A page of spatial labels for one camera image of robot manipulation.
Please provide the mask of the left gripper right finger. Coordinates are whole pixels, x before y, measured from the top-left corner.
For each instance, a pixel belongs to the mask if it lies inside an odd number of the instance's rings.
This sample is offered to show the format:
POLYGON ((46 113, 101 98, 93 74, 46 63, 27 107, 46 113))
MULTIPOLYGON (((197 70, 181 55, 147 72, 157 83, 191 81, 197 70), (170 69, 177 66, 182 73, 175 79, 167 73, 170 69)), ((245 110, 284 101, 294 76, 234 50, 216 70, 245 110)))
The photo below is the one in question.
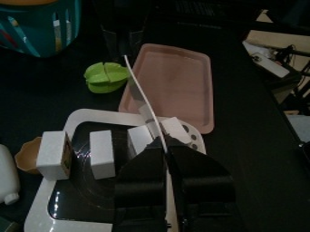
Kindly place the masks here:
POLYGON ((226 168, 178 139, 166 155, 182 232, 244 232, 234 179, 226 168))

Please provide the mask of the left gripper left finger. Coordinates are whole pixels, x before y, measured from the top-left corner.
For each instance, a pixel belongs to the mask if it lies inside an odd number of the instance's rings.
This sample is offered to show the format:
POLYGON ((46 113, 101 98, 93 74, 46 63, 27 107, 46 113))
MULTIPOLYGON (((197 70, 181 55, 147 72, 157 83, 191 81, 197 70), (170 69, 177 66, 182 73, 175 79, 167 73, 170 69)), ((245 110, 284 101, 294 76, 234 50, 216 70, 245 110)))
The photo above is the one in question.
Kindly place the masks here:
POLYGON ((123 165, 115 185, 114 232, 166 232, 162 145, 155 140, 123 165))

